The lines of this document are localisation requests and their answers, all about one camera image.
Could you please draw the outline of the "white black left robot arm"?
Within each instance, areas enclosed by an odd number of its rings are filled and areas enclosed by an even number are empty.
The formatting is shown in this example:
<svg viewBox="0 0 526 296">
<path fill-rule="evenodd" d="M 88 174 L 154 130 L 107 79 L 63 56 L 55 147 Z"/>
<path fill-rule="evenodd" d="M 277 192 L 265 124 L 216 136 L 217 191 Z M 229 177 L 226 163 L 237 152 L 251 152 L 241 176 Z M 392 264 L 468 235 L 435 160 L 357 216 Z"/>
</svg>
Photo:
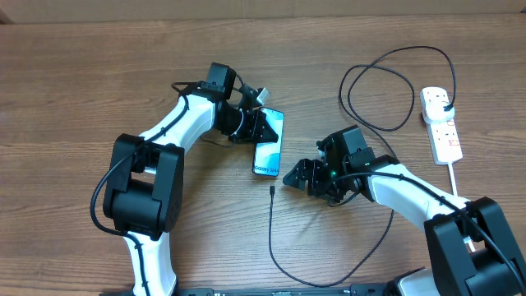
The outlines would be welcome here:
<svg viewBox="0 0 526 296">
<path fill-rule="evenodd" d="M 118 137 L 93 193 L 104 194 L 104 215 L 114 223 L 109 232 L 128 246 L 135 277 L 130 295 L 176 293 L 169 234 L 182 205 L 184 158 L 199 137 L 216 129 L 234 144 L 253 144 L 253 173 L 279 174 L 284 113 L 264 106 L 266 88 L 242 86 L 239 104 L 229 104 L 226 86 L 198 81 L 172 87 L 177 105 L 150 130 Z"/>
</svg>

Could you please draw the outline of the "white charger plug adapter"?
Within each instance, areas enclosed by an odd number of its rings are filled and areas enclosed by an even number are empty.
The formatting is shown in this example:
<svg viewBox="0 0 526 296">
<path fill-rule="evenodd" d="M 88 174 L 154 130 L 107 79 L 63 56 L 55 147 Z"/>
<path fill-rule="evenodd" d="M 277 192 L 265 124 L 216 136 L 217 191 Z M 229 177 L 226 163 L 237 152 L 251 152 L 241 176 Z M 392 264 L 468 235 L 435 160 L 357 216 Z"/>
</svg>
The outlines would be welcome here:
<svg viewBox="0 0 526 296">
<path fill-rule="evenodd" d="M 442 123 L 449 121 L 455 116 L 455 109 L 451 107 L 446 110 L 450 104 L 445 101 L 430 102 L 425 101 L 422 106 L 422 116 L 427 124 Z"/>
</svg>

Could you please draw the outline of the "Samsung Galaxy smartphone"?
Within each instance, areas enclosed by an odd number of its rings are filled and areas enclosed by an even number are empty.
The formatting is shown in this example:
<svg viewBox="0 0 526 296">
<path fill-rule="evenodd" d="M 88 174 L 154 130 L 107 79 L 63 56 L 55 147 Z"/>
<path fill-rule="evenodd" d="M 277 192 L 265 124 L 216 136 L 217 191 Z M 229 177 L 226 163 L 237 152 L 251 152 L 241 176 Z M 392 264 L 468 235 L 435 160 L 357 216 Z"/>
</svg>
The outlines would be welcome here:
<svg viewBox="0 0 526 296">
<path fill-rule="evenodd" d="M 277 143 L 256 144 L 253 173 L 277 177 L 279 175 L 279 162 L 284 132 L 284 114 L 280 111 L 268 108 L 261 109 L 266 115 L 270 126 L 279 136 Z"/>
</svg>

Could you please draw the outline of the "white power strip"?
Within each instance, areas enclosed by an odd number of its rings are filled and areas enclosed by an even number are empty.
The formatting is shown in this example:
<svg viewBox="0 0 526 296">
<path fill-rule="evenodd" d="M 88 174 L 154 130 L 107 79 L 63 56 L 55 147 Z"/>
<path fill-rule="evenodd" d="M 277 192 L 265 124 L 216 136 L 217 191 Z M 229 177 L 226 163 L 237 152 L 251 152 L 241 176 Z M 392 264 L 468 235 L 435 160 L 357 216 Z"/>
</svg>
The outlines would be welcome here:
<svg viewBox="0 0 526 296">
<path fill-rule="evenodd" d="M 423 88 L 420 92 L 420 101 L 422 106 L 425 101 L 450 103 L 447 91 L 436 86 Z M 442 123 L 426 123 L 426 127 L 432 156 L 436 164 L 453 164 L 463 158 L 454 119 Z"/>
</svg>

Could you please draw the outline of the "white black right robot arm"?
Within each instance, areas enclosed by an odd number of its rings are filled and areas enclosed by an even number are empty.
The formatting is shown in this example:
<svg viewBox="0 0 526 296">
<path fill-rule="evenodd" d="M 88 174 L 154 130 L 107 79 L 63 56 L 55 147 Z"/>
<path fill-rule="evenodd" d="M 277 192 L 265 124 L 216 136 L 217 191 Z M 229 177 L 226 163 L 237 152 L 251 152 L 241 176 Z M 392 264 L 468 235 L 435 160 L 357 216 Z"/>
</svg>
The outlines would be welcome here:
<svg viewBox="0 0 526 296">
<path fill-rule="evenodd" d="M 494 200 L 456 197 L 418 178 L 395 157 L 375 156 L 358 126 L 316 145 L 321 157 L 299 160 L 284 176 L 284 185 L 326 201 L 362 194 L 401 214 L 426 236 L 431 268 L 389 281 L 384 295 L 525 293 L 525 260 Z"/>
</svg>

